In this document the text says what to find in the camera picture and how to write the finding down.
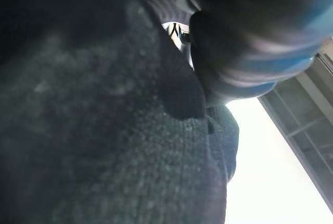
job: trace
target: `striped fabric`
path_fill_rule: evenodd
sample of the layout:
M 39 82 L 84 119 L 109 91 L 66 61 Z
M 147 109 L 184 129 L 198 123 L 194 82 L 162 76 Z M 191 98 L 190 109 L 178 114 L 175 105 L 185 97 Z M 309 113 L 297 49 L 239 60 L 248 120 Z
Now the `striped fabric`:
M 278 81 L 307 69 L 320 46 L 320 39 L 327 33 L 316 31 L 316 27 L 314 31 L 306 27 L 320 18 L 318 16 L 324 14 L 327 5 L 332 2 L 314 0 L 317 2 L 312 5 L 302 0 L 277 0 L 272 2 L 275 7 L 266 0 L 263 3 L 260 0 L 198 0 L 208 7 L 203 7 L 202 12 L 191 17 L 189 13 L 181 11 L 174 0 L 146 1 L 161 23 L 189 24 L 191 55 L 209 104 L 263 95 L 273 89 Z M 295 28 L 284 23 L 279 28 L 280 23 L 273 23 L 280 22 L 278 15 L 295 15 L 292 12 L 295 9 L 285 7 L 284 2 L 297 6 L 300 2 L 299 7 L 306 8 L 304 15 L 290 19 Z M 220 11 L 220 17 L 214 15 L 215 9 Z M 272 22 L 272 27 L 267 28 L 266 25 L 260 30 L 261 18 Z

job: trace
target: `bright sky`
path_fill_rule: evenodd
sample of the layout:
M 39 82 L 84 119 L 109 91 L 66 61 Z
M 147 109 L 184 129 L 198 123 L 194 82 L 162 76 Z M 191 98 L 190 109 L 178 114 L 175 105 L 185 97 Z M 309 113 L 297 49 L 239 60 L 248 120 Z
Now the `bright sky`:
M 332 224 L 332 213 L 258 99 L 228 107 L 240 137 L 226 224 Z

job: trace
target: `building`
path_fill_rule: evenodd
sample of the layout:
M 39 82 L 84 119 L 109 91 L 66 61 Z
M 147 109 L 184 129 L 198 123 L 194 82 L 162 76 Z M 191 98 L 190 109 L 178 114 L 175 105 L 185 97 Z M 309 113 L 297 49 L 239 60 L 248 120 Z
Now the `building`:
M 260 102 L 333 213 L 333 40 L 309 69 L 279 83 Z

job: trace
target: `sky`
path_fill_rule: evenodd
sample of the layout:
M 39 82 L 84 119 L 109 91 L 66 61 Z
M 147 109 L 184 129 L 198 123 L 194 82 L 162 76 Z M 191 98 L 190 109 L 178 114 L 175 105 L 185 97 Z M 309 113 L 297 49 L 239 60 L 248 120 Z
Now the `sky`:
M 258 99 L 227 106 L 240 136 L 225 224 L 332 224 L 333 214 Z

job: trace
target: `dark knit fabric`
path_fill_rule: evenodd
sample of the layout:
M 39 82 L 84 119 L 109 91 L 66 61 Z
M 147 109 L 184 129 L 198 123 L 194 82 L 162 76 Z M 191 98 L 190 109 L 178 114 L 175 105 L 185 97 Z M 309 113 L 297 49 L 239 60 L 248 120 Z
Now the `dark knit fabric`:
M 223 222 L 201 85 L 141 0 L 2 3 L 0 223 Z

